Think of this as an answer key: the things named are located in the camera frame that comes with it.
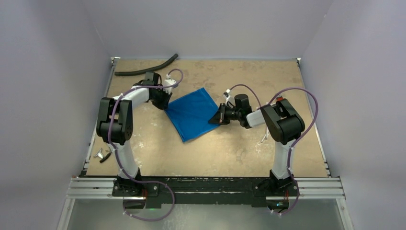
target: metal frame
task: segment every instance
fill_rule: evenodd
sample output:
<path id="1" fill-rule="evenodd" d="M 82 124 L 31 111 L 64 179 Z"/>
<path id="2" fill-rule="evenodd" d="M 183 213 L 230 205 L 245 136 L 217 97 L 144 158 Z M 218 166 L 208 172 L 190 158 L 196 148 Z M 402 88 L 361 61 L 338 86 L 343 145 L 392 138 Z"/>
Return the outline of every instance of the metal frame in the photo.
<path id="1" fill-rule="evenodd" d="M 112 69 L 110 71 L 109 76 L 109 83 L 106 87 L 104 95 L 107 95 L 108 89 L 110 87 L 114 70 L 117 65 L 117 60 L 119 57 L 112 57 Z M 297 62 L 298 70 L 300 76 L 302 78 L 302 74 L 299 67 L 299 60 L 294 59 Z M 310 106 L 310 101 L 308 96 L 307 103 L 312 111 L 312 107 Z M 343 226 L 345 230 L 353 230 L 353 224 L 350 219 L 350 215 L 347 210 L 346 202 L 345 202 L 345 194 L 342 187 L 342 183 L 340 178 L 331 178 L 329 166 L 326 160 L 326 156 L 324 154 L 323 147 L 321 145 L 319 132 L 317 130 L 317 126 L 315 124 L 315 130 L 317 139 L 319 142 L 320 150 L 322 153 L 323 160 L 325 162 L 325 167 L 327 171 L 328 178 L 296 178 L 298 181 L 298 185 L 300 188 L 300 197 L 299 199 L 335 199 L 338 206 L 338 212 L 340 214 Z M 86 155 L 85 163 L 83 170 L 87 170 L 89 165 L 89 160 L 91 158 L 91 150 L 94 144 L 94 138 L 96 135 L 96 126 L 93 131 L 90 145 L 88 149 L 88 153 Z M 94 178 L 72 178 L 69 184 L 66 200 L 64 207 L 62 209 L 62 214 L 59 220 L 59 224 L 57 229 L 58 230 L 66 230 L 68 229 L 69 220 L 72 214 L 72 209 L 74 207 L 76 199 L 124 199 L 124 197 L 115 197 L 112 196 L 113 191 L 113 177 L 94 177 Z M 143 197 L 136 196 L 136 197 L 125 197 L 125 199 L 133 199 L 133 200 L 141 200 Z M 267 200 L 279 200 L 283 199 L 283 197 L 267 197 Z"/>
<path id="2" fill-rule="evenodd" d="M 142 196 L 112 196 L 115 177 L 72 178 L 67 199 L 134 199 Z M 300 199 L 343 199 L 344 190 L 339 178 L 296 178 L 300 188 Z M 280 200 L 283 197 L 269 196 L 267 200 Z"/>

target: gray wall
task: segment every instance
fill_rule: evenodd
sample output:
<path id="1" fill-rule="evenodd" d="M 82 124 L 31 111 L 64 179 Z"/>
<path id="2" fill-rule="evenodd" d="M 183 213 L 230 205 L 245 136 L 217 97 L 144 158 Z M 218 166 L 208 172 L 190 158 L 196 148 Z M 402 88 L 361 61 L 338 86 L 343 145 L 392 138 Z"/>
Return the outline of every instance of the gray wall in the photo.
<path id="1" fill-rule="evenodd" d="M 111 56 L 297 58 L 332 0 L 84 0 Z"/>
<path id="2" fill-rule="evenodd" d="M 110 59 L 80 0 L 0 5 L 0 228 L 55 229 Z"/>
<path id="3" fill-rule="evenodd" d="M 406 226 L 405 22 L 405 1 L 334 1 L 301 62 L 359 230 Z"/>
<path id="4" fill-rule="evenodd" d="M 251 205 L 177 204 L 168 217 L 156 222 L 123 217 L 123 202 L 118 199 L 77 200 L 75 206 L 69 230 L 344 230 L 332 199 L 302 199 L 283 218 Z M 142 216 L 162 216 L 169 208 L 163 204 L 143 210 Z"/>

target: tan work surface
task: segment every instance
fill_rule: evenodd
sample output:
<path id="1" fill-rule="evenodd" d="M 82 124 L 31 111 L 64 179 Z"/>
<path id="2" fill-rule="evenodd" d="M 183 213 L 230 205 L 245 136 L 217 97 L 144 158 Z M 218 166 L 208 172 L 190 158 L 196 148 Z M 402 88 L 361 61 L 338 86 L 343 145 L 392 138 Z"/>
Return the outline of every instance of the tan work surface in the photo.
<path id="1" fill-rule="evenodd" d="M 159 65 L 163 60 L 119 60 L 116 71 L 133 71 Z M 171 101 L 204 87 L 218 105 L 225 99 L 222 94 L 236 84 L 246 84 L 265 104 L 279 90 L 302 87 L 302 79 L 294 61 L 242 61 L 242 60 L 177 60 L 169 67 L 157 71 L 163 78 L 169 70 L 180 68 L 184 79 L 174 89 Z M 173 72 L 174 79 L 180 74 Z M 108 96 L 127 91 L 144 75 L 113 76 Z M 249 96 L 253 110 L 258 103 L 250 91 L 236 87 L 232 94 Z M 283 94 L 303 118 L 306 125 L 312 118 L 306 95 L 302 91 Z M 182 142 L 176 128 L 164 111 L 152 103 L 143 103 L 133 111 L 134 131 L 130 139 L 134 159 L 142 175 L 160 176 L 269 176 L 273 165 L 275 144 L 271 137 L 261 143 L 265 125 L 245 129 L 238 121 L 220 126 L 201 137 Z M 96 136 L 87 175 L 117 175 L 114 154 L 104 163 L 93 158 L 97 151 L 108 147 Z M 320 146 L 313 128 L 296 146 L 293 159 L 296 177 L 327 177 Z"/>

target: small tool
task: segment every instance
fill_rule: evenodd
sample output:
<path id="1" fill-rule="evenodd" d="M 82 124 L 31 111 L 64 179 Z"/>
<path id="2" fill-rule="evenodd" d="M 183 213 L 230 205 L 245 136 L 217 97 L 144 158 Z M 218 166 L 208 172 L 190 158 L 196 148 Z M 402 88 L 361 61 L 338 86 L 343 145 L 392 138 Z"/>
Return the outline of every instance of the small tool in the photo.
<path id="1" fill-rule="evenodd" d="M 110 151 L 109 153 L 107 153 L 106 156 L 104 156 L 102 152 L 103 152 L 103 148 L 100 148 L 100 150 L 93 156 L 94 158 L 99 157 L 101 159 L 99 161 L 100 163 L 105 162 L 112 154 L 112 152 Z"/>

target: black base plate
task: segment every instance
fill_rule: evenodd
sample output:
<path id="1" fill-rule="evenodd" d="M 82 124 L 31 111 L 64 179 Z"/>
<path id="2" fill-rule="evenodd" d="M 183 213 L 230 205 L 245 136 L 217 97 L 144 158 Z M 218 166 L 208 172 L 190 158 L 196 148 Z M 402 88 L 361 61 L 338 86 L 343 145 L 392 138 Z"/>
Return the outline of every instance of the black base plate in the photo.
<path id="1" fill-rule="evenodd" d="M 143 181 L 160 181 L 167 184 L 175 193 L 176 204 L 219 204 L 251 205 L 267 207 L 267 196 L 296 196 L 293 184 L 271 190 L 261 186 L 269 177 L 166 177 L 143 176 Z M 148 192 L 146 208 L 161 208 L 171 204 L 172 196 L 167 188 L 157 184 L 146 184 Z"/>

